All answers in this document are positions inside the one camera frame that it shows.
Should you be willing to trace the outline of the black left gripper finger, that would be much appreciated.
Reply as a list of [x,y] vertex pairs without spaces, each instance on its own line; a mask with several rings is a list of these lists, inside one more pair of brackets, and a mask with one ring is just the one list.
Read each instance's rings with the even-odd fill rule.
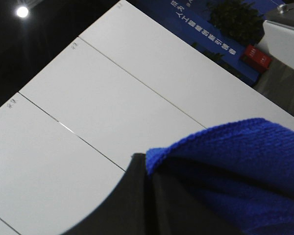
[[145,154],[132,156],[108,197],[67,235],[236,235],[165,166],[147,176]]

